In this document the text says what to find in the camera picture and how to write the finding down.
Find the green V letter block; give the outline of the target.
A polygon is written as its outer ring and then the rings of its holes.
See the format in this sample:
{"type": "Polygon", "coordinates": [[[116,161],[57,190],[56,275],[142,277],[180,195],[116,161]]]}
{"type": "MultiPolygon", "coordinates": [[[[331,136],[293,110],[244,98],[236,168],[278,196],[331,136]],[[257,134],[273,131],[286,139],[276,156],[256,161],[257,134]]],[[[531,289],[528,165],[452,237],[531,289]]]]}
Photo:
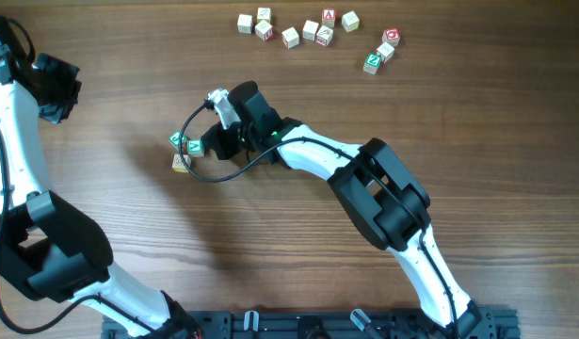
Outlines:
{"type": "Polygon", "coordinates": [[[191,157],[204,157],[205,149],[200,138],[189,139],[186,143],[186,151],[191,157]]]}

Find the green J letter block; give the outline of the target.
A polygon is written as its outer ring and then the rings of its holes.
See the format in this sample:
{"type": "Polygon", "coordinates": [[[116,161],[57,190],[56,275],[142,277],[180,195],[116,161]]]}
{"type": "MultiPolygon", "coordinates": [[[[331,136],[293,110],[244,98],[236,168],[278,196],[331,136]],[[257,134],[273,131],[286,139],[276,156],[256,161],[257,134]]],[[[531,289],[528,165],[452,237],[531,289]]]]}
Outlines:
{"type": "Polygon", "coordinates": [[[182,134],[180,130],[175,131],[169,136],[169,143],[174,147],[175,150],[181,148],[184,150],[186,148],[186,143],[188,138],[186,135],[182,134]]]}

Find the yellow picture block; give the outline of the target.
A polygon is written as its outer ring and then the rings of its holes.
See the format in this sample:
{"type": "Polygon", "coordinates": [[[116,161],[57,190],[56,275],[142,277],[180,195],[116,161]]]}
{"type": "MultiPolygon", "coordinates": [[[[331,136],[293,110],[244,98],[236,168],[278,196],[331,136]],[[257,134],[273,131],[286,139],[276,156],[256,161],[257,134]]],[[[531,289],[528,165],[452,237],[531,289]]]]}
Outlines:
{"type": "Polygon", "coordinates": [[[172,160],[172,169],[176,172],[188,172],[191,167],[191,158],[187,155],[175,154],[172,160]]]}

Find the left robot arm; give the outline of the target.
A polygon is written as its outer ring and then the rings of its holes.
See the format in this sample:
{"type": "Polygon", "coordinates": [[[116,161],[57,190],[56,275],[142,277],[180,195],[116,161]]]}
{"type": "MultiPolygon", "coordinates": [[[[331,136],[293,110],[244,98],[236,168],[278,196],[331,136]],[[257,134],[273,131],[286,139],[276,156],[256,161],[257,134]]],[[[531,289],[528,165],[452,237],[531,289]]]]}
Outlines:
{"type": "MultiPolygon", "coordinates": [[[[86,305],[134,338],[199,338],[198,322],[117,265],[103,229],[53,190],[39,123],[69,117],[81,89],[78,72],[37,54],[26,30],[0,15],[0,282],[33,301],[68,310],[86,305]]],[[[0,320],[25,333],[1,296],[0,320]]]]}

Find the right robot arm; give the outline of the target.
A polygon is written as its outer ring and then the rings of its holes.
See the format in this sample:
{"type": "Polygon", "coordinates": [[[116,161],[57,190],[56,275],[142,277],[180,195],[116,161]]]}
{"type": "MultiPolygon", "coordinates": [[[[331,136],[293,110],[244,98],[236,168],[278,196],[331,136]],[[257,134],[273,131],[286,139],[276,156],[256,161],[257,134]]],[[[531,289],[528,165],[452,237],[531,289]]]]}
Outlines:
{"type": "Polygon", "coordinates": [[[384,141],[360,145],[323,137],[301,121],[280,117],[253,81],[231,91],[215,89],[204,105],[219,117],[202,137],[218,159],[257,152],[326,181],[359,233],[396,258],[423,313],[447,335],[472,332],[476,309],[437,247],[430,198],[384,141]]]}

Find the white block red edge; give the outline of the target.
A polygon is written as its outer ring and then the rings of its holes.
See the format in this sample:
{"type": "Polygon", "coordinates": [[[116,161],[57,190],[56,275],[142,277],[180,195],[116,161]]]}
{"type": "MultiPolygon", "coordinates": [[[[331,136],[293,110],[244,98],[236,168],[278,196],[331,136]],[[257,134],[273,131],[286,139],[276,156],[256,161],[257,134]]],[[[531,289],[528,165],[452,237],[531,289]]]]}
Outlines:
{"type": "Polygon", "coordinates": [[[290,27],[282,31],[281,39],[287,49],[291,49],[299,45],[299,34],[294,27],[290,27]]]}

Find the white block far left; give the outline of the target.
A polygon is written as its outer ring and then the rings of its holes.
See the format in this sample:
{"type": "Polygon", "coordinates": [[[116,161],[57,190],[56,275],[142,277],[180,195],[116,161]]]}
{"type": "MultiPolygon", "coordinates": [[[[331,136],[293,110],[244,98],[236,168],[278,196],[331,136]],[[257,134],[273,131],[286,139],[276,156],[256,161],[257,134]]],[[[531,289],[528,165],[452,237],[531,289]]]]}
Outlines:
{"type": "Polygon", "coordinates": [[[239,33],[251,34],[253,28],[253,19],[251,15],[239,14],[237,19],[237,30],[239,33]]]}

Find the plain white wooden block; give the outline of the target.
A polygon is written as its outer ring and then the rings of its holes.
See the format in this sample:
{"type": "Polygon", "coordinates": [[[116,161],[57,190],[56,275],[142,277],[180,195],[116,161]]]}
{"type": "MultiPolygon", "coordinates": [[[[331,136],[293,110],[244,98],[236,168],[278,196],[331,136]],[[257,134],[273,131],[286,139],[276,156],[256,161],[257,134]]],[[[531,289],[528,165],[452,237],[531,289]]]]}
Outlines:
{"type": "Polygon", "coordinates": [[[318,22],[307,20],[302,28],[302,37],[305,40],[315,40],[318,27],[318,22]]]}

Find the red picture block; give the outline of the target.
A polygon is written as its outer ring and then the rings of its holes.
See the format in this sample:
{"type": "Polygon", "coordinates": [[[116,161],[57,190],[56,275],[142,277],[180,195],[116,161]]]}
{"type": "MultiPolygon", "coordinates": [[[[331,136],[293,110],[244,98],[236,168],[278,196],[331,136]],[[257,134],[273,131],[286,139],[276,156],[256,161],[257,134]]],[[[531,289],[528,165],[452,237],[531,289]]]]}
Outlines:
{"type": "Polygon", "coordinates": [[[329,46],[333,37],[334,30],[325,25],[321,25],[315,35],[315,42],[322,46],[329,46]]]}

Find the white block top row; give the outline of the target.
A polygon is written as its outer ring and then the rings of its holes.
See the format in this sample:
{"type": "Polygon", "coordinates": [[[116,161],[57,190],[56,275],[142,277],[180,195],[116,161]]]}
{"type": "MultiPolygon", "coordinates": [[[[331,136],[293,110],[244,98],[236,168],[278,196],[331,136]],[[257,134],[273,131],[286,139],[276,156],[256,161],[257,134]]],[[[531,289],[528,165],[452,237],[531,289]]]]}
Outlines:
{"type": "Polygon", "coordinates": [[[267,22],[270,24],[272,19],[271,8],[257,8],[256,19],[257,23],[267,22]]]}

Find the red A letter block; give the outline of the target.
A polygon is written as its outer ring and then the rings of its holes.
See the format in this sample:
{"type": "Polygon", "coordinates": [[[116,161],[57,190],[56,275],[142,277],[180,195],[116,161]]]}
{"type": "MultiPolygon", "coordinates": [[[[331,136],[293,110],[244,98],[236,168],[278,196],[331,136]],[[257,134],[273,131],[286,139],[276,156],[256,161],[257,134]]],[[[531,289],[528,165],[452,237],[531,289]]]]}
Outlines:
{"type": "Polygon", "coordinates": [[[321,15],[321,24],[329,28],[334,28],[335,21],[336,21],[336,10],[334,8],[323,8],[321,15]]]}

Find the yellow edged white block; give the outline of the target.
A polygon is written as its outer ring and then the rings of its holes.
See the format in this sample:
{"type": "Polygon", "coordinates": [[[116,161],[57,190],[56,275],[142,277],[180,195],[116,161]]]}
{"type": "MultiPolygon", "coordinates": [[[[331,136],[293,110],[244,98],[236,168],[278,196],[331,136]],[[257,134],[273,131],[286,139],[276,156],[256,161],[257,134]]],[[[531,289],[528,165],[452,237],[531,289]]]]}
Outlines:
{"type": "Polygon", "coordinates": [[[346,32],[356,30],[359,27],[360,22],[360,18],[354,10],[349,11],[342,16],[342,27],[346,32]]]}

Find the white block red side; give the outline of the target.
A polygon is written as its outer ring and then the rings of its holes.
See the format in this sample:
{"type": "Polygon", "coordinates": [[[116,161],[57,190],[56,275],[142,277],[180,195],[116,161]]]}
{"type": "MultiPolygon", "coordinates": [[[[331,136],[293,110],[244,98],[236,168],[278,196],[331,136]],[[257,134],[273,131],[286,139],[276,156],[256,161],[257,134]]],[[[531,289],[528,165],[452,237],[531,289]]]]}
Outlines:
{"type": "Polygon", "coordinates": [[[394,47],[388,42],[383,42],[377,48],[376,53],[381,58],[381,62],[385,64],[394,55],[394,47]]]}

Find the red O letter block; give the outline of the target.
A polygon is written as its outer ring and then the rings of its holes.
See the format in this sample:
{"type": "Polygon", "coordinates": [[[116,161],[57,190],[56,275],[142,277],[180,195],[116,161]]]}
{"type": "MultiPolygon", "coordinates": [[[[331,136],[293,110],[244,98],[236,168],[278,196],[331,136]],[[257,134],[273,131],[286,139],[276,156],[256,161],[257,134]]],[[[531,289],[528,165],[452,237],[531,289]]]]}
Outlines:
{"type": "Polygon", "coordinates": [[[400,42],[401,34],[397,28],[388,28],[383,31],[382,40],[393,47],[400,42]]]}

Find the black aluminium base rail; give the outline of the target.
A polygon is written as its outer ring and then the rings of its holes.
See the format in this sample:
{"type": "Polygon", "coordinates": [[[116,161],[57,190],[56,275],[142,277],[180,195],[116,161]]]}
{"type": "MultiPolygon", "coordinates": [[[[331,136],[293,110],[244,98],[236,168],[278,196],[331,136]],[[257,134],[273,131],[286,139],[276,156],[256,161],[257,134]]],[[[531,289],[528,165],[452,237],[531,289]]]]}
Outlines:
{"type": "MultiPolygon", "coordinates": [[[[462,338],[520,339],[517,312],[482,308],[472,325],[459,324],[462,338]]],[[[368,313],[368,324],[357,324],[349,313],[267,314],[249,311],[192,312],[199,338],[448,338],[440,328],[414,309],[368,313]]]]}

